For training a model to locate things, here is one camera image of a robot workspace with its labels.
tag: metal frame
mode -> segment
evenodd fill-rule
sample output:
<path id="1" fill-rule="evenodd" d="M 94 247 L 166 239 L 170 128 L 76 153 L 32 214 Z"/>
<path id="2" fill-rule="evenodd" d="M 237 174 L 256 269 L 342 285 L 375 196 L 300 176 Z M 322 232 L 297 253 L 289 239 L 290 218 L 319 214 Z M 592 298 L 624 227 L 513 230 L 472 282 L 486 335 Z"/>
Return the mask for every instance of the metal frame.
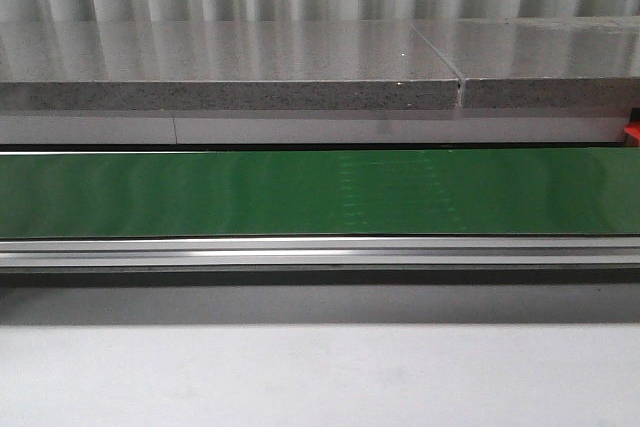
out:
<path id="1" fill-rule="evenodd" d="M 0 273 L 640 267 L 640 236 L 0 242 Z"/>

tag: gray granite slab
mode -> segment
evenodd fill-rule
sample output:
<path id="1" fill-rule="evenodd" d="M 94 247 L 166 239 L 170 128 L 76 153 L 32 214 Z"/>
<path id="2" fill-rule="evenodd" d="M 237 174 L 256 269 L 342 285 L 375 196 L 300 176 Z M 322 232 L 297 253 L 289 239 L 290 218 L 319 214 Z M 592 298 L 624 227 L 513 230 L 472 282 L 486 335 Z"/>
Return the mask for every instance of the gray granite slab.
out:
<path id="1" fill-rule="evenodd" d="M 415 21 L 461 76 L 464 109 L 640 106 L 640 24 L 630 19 Z"/>
<path id="2" fill-rule="evenodd" d="M 0 24 L 0 109 L 452 109 L 408 22 Z"/>

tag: green conveyor belt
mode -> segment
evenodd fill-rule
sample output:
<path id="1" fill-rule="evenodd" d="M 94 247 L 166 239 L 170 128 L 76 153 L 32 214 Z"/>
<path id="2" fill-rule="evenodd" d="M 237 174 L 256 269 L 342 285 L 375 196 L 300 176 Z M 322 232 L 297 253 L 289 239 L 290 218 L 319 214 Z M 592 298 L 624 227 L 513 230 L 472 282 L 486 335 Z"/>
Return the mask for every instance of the green conveyor belt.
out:
<path id="1" fill-rule="evenodd" d="M 640 234 L 640 149 L 0 156 L 0 237 Z"/>

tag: white surface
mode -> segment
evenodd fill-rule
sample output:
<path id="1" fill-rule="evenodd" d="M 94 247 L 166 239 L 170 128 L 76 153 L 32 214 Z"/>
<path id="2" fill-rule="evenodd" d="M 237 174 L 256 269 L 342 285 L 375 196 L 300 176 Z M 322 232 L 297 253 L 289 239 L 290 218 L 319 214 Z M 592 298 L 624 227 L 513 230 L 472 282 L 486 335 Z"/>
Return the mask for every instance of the white surface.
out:
<path id="1" fill-rule="evenodd" d="M 640 326 L 3 327 L 0 425 L 637 426 Z"/>

